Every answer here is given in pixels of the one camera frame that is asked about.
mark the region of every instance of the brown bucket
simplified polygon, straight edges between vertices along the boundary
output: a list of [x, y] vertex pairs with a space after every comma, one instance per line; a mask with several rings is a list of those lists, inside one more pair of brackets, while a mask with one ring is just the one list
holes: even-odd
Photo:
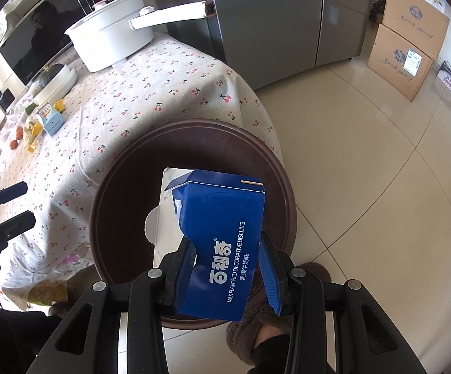
[[[132, 281], [152, 267], [146, 239], [147, 214], [160, 199], [166, 167], [220, 171], [261, 178], [265, 187], [263, 229], [277, 250], [291, 254], [296, 236], [293, 189], [279, 160], [257, 137], [221, 121], [189, 119], [167, 123], [134, 141], [111, 166], [97, 191], [90, 242], [97, 271], [110, 285]], [[255, 271], [248, 305], [264, 296]], [[166, 328], [211, 328], [222, 321], [161, 317]]]

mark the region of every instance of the pot handle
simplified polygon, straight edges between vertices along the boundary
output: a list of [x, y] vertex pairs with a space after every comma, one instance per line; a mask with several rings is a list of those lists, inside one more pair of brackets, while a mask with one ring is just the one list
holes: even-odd
[[132, 29], [141, 29], [189, 19], [211, 18], [215, 15], [215, 5], [213, 1], [199, 1], [156, 11], [154, 7], [148, 6], [142, 8], [139, 11], [139, 15], [139, 17], [129, 20], [129, 25]]

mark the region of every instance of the green object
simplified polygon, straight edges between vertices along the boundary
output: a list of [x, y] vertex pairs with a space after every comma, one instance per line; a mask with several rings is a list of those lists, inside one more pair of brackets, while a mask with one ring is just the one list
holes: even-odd
[[38, 78], [38, 84], [40, 87], [44, 88], [47, 86], [47, 84], [50, 83], [50, 81], [61, 71], [63, 67], [64, 65], [61, 63], [56, 63], [51, 67], [45, 67], [42, 74]]
[[33, 110], [34, 110], [35, 108], [37, 108], [37, 104], [31, 103], [29, 106], [27, 106], [27, 107], [24, 109], [24, 112], [26, 112], [26, 115], [30, 115], [30, 114], [33, 112]]

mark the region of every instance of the gray cabinet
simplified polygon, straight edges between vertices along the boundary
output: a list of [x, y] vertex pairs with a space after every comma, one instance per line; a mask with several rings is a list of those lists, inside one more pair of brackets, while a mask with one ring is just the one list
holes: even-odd
[[[156, 0], [159, 8], [200, 0]], [[371, 0], [213, 0], [216, 17], [169, 34], [224, 62], [253, 88], [360, 54]]]

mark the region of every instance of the floral cloth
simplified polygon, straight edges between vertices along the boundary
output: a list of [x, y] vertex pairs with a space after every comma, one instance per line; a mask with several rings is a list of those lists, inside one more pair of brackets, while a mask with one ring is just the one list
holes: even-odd
[[186, 118], [227, 121], [259, 137], [282, 161], [251, 88], [221, 61], [170, 36], [155, 36], [117, 70], [90, 73], [73, 48], [58, 61], [78, 73], [64, 99], [66, 122], [35, 153], [20, 145], [0, 177], [1, 188], [28, 184], [25, 196], [0, 206], [0, 223], [28, 209], [37, 219], [0, 257], [2, 291], [21, 308], [37, 283], [67, 280], [93, 264], [89, 219], [97, 187], [120, 152], [151, 128]]

